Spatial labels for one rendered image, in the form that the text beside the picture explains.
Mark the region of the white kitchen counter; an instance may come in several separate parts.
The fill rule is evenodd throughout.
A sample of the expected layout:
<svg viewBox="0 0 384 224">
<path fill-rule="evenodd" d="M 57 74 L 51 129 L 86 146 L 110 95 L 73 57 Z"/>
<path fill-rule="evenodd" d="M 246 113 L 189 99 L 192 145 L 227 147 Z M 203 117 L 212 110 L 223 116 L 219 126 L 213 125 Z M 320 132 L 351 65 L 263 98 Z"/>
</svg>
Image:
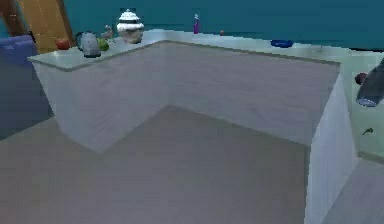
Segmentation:
<svg viewBox="0 0 384 224">
<path fill-rule="evenodd" d="M 384 224 L 384 105 L 355 83 L 380 61 L 162 29 L 32 58 L 61 131 L 111 156 L 99 205 L 151 224 Z"/>
</svg>

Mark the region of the white and silver pot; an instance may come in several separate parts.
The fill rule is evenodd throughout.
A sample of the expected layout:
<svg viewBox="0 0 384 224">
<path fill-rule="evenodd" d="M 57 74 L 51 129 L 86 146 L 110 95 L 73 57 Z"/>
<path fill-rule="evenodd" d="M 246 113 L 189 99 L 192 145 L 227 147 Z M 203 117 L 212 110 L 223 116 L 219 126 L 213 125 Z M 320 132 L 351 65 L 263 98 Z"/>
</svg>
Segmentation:
<svg viewBox="0 0 384 224">
<path fill-rule="evenodd" d="M 140 18 L 129 9 L 120 15 L 116 29 L 118 35 L 126 43 L 138 44 L 142 41 L 144 24 L 140 21 Z"/>
</svg>

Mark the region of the blue bowl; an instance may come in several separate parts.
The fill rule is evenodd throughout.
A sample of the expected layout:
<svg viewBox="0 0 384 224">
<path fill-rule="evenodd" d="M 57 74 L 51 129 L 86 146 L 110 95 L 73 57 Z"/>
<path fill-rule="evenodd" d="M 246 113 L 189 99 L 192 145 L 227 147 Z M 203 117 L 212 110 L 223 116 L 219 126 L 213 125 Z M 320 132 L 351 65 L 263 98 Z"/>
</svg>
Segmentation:
<svg viewBox="0 0 384 224">
<path fill-rule="evenodd" d="M 271 40 L 271 46 L 278 48 L 290 48 L 294 45 L 294 42 L 291 40 Z"/>
</svg>

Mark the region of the small grey statue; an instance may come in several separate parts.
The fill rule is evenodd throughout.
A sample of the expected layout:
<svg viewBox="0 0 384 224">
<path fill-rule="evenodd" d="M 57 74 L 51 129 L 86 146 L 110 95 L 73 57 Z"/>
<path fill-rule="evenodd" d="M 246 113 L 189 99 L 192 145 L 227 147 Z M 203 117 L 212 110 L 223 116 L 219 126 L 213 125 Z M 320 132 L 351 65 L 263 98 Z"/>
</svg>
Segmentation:
<svg viewBox="0 0 384 224">
<path fill-rule="evenodd" d="M 114 32 L 111 26 L 106 25 L 105 31 L 101 33 L 101 37 L 105 40 L 113 40 L 114 39 Z"/>
</svg>

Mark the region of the grey kettle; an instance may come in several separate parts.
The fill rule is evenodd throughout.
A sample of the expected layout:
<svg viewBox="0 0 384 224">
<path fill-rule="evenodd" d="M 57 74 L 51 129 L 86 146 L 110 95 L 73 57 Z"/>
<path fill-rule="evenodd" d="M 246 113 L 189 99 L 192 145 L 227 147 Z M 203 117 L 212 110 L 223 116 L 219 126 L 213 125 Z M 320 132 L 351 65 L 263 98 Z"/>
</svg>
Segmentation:
<svg viewBox="0 0 384 224">
<path fill-rule="evenodd" d="M 101 56 L 97 37 L 91 31 L 78 32 L 75 35 L 77 48 L 83 53 L 86 58 L 96 58 Z"/>
</svg>

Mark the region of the brown wooden door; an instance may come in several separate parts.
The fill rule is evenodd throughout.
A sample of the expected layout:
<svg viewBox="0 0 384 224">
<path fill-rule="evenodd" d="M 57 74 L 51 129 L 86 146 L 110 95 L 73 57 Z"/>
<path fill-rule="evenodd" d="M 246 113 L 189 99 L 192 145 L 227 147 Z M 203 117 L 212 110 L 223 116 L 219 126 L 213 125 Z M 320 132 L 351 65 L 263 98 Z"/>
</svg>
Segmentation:
<svg viewBox="0 0 384 224">
<path fill-rule="evenodd" d="M 0 0 L 0 22 L 10 36 L 32 34 L 38 53 L 57 50 L 57 41 L 75 45 L 64 0 Z"/>
</svg>

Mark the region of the grey sink faucet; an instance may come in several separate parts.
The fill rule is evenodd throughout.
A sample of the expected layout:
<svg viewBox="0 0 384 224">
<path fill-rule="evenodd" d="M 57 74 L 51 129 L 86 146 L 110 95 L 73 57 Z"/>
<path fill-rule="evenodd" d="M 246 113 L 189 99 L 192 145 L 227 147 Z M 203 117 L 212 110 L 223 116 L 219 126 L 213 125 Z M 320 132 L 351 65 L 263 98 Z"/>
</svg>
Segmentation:
<svg viewBox="0 0 384 224">
<path fill-rule="evenodd" d="M 365 107 L 376 107 L 384 99 L 384 59 L 363 80 L 356 102 Z"/>
</svg>

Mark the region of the blue bin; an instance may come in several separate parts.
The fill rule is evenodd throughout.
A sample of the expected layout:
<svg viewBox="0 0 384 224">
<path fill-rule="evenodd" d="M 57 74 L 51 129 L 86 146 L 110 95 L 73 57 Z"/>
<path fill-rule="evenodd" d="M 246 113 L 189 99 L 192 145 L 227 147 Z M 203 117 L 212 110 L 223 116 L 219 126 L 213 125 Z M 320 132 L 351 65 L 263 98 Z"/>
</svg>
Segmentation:
<svg viewBox="0 0 384 224">
<path fill-rule="evenodd" d="M 28 57 L 36 54 L 36 46 L 30 35 L 0 38 L 0 59 L 5 62 L 29 66 Z"/>
</svg>

